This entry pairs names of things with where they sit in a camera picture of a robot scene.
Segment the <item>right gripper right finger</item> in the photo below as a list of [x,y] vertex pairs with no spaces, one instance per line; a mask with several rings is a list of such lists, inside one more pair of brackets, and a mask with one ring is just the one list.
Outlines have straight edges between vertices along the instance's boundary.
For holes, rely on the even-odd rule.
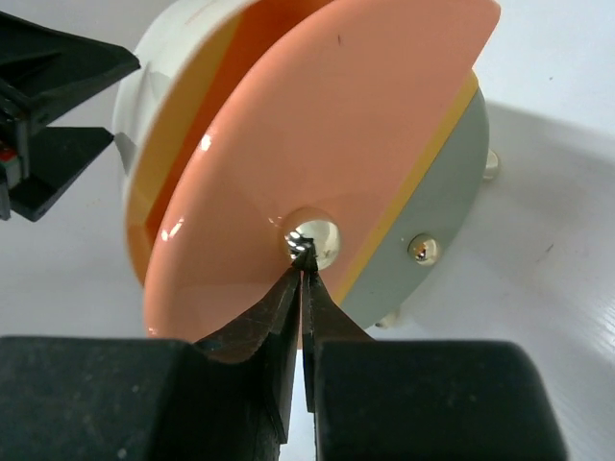
[[544,382],[518,345],[377,340],[300,259],[307,409],[320,460],[564,460]]

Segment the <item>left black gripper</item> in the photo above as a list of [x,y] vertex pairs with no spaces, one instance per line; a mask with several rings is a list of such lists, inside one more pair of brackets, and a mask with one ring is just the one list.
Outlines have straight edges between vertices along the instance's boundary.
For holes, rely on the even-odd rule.
[[39,118],[61,117],[139,67],[124,47],[1,14],[3,221],[38,221],[113,142],[104,128],[37,134],[47,126]]

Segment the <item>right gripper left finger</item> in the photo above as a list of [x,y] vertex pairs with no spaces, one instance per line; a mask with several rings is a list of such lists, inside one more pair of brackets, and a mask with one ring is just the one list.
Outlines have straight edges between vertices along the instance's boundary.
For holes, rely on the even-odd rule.
[[301,264],[196,343],[5,336],[5,460],[275,460],[289,432]]

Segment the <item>peach top drawer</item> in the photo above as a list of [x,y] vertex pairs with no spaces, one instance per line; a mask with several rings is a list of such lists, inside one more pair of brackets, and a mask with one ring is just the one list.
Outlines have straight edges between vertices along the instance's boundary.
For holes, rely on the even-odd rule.
[[[273,35],[199,126],[149,257],[148,335],[217,331],[307,237],[340,306],[480,91],[473,67],[500,14],[493,1],[332,1]],[[444,253],[425,234],[407,252],[425,266]]]

